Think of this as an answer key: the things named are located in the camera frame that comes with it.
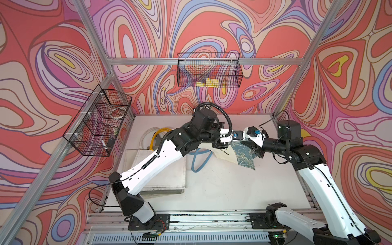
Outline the cream blue-handled tote bag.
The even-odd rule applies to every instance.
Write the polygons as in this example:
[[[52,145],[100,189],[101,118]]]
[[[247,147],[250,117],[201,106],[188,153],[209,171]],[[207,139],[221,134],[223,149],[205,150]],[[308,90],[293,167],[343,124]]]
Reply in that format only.
[[[204,162],[198,168],[195,168],[197,156],[206,153],[209,155],[205,158]],[[212,143],[201,143],[199,147],[194,152],[190,152],[189,155],[193,155],[191,170],[194,173],[198,173],[208,163],[213,155],[218,159],[256,170],[254,164],[255,155],[252,153],[250,148],[238,141],[232,142],[225,149],[213,148]]]

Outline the white yellow-handled bag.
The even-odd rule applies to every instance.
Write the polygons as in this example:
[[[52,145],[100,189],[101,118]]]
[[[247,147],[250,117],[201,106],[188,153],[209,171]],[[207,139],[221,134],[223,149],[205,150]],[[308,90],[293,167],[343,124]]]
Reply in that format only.
[[[129,193],[181,194],[186,189],[186,158],[166,140],[159,154],[151,150],[135,152],[133,162],[126,153],[121,183]]]

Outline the olive green canvas bag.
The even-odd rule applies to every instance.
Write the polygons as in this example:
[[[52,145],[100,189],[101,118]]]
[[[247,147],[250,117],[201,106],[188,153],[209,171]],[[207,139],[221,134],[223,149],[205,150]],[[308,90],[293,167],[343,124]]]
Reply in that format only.
[[[141,190],[142,195],[179,195],[186,189],[186,158],[171,163]]]

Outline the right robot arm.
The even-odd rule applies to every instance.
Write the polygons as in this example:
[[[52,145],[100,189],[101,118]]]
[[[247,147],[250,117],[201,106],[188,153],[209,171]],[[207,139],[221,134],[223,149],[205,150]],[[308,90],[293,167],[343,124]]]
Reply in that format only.
[[[283,203],[266,208],[265,222],[271,227],[287,226],[315,245],[377,245],[380,235],[368,229],[354,213],[332,177],[321,151],[305,145],[301,125],[291,119],[277,124],[278,137],[270,138],[262,127],[247,127],[242,144],[263,158],[265,153],[290,163],[313,193],[326,219],[318,222],[299,214]]]

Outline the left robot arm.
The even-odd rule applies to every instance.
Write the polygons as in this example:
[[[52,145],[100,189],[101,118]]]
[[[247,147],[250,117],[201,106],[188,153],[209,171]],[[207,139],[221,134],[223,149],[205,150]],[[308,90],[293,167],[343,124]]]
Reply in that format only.
[[[123,173],[113,172],[108,185],[125,217],[133,216],[143,224],[148,223],[156,213],[140,192],[152,178],[200,144],[226,149],[233,141],[243,139],[244,132],[233,130],[229,115],[220,106],[201,103],[194,109],[191,121],[166,133],[157,150],[137,166]]]

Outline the yellow sticky notes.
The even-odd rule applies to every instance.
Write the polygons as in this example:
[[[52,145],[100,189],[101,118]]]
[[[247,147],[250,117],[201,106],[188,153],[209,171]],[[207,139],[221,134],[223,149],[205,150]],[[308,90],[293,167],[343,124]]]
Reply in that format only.
[[[219,80],[218,79],[211,79],[206,78],[203,81],[199,81],[195,83],[196,87],[208,87],[208,88],[219,88]]]

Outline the aluminium frame post right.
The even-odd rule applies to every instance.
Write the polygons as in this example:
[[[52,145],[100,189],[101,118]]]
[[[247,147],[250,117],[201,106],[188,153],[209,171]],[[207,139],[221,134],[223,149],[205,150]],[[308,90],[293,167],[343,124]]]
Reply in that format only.
[[[302,62],[298,65],[296,71],[294,72],[290,82],[288,83],[283,95],[281,96],[275,110],[272,113],[272,116],[278,115],[281,110],[285,109],[285,106],[288,104],[290,98],[294,93],[294,89],[300,83],[301,77],[304,75],[306,68],[309,66],[311,58],[315,53],[317,47],[323,40],[326,35],[328,29],[332,25],[335,17],[337,16],[341,7],[345,4],[346,1],[332,1],[330,8],[327,10],[326,15],[319,28],[317,29],[315,36],[311,40],[308,49],[306,50]]]

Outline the aluminium frame post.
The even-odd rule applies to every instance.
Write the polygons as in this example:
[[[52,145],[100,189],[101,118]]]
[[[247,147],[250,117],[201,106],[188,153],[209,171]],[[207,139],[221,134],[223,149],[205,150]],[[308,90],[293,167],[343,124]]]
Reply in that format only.
[[[99,58],[101,59],[101,63],[105,71],[107,72],[107,75],[105,76],[104,80],[101,82],[101,87],[109,88],[112,85],[116,90],[119,90],[120,92],[124,92],[123,87],[119,82],[116,73],[114,72],[113,66],[109,63],[109,58],[107,56],[106,50],[103,46],[101,39],[99,38],[97,29],[94,25],[92,17],[90,16],[88,8],[84,4],[84,1],[76,0],[74,1],[74,5],[79,17],[81,18],[87,30],[89,38],[91,39],[94,48],[96,49]]]
[[[326,35],[328,29],[332,25],[335,17],[337,16],[341,7],[345,4],[346,1],[332,1],[330,8],[327,10],[326,15],[319,28],[317,29],[315,36],[311,40],[308,49],[306,50],[302,62],[298,65],[296,71],[294,72],[290,82],[288,83],[283,95],[281,96],[275,110],[272,113],[272,116],[278,115],[281,110],[285,109],[285,106],[288,104],[290,98],[294,93],[294,89],[300,83],[301,77],[304,75],[306,68],[309,66],[311,58],[315,53],[317,47],[323,40]]]

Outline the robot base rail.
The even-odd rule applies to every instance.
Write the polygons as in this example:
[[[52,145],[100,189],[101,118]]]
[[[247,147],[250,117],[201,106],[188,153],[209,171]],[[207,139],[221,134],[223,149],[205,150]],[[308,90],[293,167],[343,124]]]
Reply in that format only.
[[[119,212],[93,214],[80,245],[268,245],[279,229],[252,220],[263,210],[170,212],[168,228],[157,238],[144,238],[145,230],[130,231]]]

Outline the aluminium frame post left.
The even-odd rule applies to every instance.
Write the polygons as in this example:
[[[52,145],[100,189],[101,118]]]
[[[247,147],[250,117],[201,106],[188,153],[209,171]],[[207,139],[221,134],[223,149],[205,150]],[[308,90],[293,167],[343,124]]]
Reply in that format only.
[[[87,30],[89,38],[91,39],[94,48],[96,49],[99,58],[101,59],[101,63],[105,71],[107,72],[107,75],[105,76],[104,80],[101,82],[101,87],[109,88],[112,85],[116,90],[119,90],[120,92],[124,92],[123,87],[119,82],[116,73],[114,72],[113,66],[109,63],[109,58],[107,56],[106,50],[103,46],[101,39],[99,38],[97,29],[94,25],[92,17],[90,16],[88,8],[84,4],[84,1],[76,0],[74,1],[74,5],[79,17],[81,18]]]

